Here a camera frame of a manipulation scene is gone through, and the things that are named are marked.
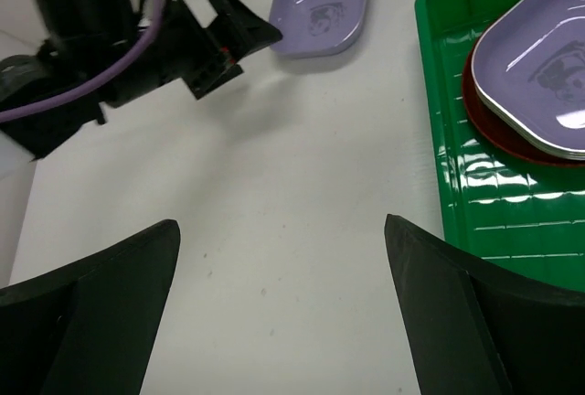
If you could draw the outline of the red round plate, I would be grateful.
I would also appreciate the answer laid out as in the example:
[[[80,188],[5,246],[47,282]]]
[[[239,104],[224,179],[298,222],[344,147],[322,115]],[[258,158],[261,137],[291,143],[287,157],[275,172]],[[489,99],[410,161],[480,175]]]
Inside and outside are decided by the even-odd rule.
[[[470,51],[463,67],[463,106],[466,110],[467,117],[484,139],[505,154],[532,164],[566,168],[584,167],[583,161],[568,160],[554,155],[548,155],[537,149],[490,111],[481,101],[474,87],[471,68],[472,56],[473,52]]]

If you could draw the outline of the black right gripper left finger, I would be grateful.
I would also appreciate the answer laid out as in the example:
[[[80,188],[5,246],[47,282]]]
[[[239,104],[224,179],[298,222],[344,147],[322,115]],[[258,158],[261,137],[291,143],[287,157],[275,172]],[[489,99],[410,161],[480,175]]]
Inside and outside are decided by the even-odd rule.
[[[180,247],[166,219],[1,291],[4,394],[137,394]]]

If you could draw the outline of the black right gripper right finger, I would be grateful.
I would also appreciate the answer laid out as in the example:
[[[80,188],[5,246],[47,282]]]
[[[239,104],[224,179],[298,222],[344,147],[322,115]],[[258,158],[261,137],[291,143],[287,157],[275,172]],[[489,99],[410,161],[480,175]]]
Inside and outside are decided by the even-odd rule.
[[[389,268],[423,394],[581,394],[584,295],[388,215]]]

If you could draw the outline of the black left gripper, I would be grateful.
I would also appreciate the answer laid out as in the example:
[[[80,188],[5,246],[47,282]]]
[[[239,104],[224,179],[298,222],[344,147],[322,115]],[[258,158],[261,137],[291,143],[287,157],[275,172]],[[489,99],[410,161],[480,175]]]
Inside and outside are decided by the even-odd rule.
[[[185,0],[36,0],[48,38],[1,63],[1,131],[41,159],[84,124],[181,80],[197,99],[238,77],[240,61],[282,32],[240,0],[208,0],[199,23]]]

